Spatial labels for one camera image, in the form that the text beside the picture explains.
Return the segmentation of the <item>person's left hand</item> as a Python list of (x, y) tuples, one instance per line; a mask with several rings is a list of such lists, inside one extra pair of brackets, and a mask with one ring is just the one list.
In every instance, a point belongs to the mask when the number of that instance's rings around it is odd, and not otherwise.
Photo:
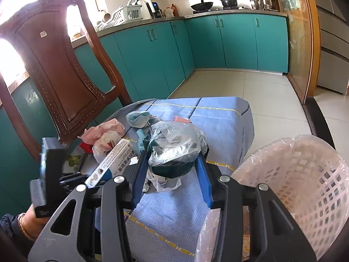
[(20, 231), (24, 236), (32, 241), (35, 241), (50, 217), (37, 218), (34, 210), (34, 205), (31, 204), (26, 213), (19, 214), (17, 219)]

